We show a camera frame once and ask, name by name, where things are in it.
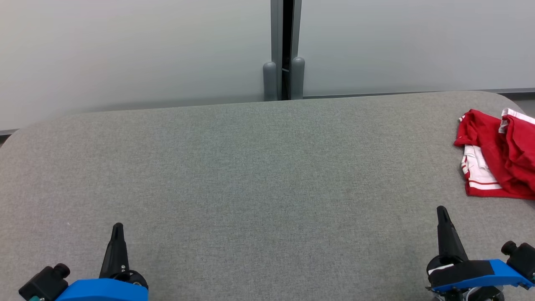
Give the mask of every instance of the gray floor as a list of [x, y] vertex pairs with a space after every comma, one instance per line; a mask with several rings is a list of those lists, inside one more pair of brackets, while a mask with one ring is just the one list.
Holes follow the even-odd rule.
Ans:
[[535, 118], [535, 100], [513, 100], [526, 115]]

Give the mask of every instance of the white wall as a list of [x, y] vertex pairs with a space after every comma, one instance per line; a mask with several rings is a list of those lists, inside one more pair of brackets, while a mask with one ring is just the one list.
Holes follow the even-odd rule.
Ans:
[[270, 16], [266, 0], [0, 0], [0, 130], [87, 110], [260, 101]]
[[535, 87], [535, 2], [302, 0], [304, 96]]

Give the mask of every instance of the white trim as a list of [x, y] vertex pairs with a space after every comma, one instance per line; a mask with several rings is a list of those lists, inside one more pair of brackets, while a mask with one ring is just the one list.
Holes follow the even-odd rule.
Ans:
[[[524, 115], [524, 114], [522, 114], [520, 112], [517, 112], [517, 111], [515, 111], [513, 109], [510, 109], [510, 108], [503, 109], [502, 117], [506, 116], [506, 115], [516, 117], [516, 118], [518, 118], [520, 120], [529, 122], [531, 124], [535, 124], [535, 118], [531, 118], [530, 116]], [[500, 123], [500, 128], [498, 129], [498, 133], [505, 134], [505, 127], [508, 124], [509, 124], [509, 122], [507, 120], [503, 120], [502, 119], [502, 121]]]
[[475, 182], [468, 182], [468, 186], [479, 189], [479, 190], [501, 189], [500, 184], [479, 184]]

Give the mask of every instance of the gray table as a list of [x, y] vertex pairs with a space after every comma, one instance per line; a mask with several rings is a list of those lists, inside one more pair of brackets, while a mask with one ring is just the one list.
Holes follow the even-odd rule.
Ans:
[[[535, 202], [469, 198], [444, 92], [112, 111], [17, 131], [0, 148], [0, 296], [45, 265], [97, 277], [111, 227], [151, 300], [429, 300], [445, 205], [472, 259], [535, 244]], [[506, 290], [508, 300], [533, 292]]]

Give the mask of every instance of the folded clothing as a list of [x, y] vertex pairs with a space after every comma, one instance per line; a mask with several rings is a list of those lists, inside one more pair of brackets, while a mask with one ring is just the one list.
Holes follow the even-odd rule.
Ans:
[[535, 119], [505, 109], [500, 120], [472, 109], [460, 120], [454, 144], [465, 146], [467, 194], [535, 199]]

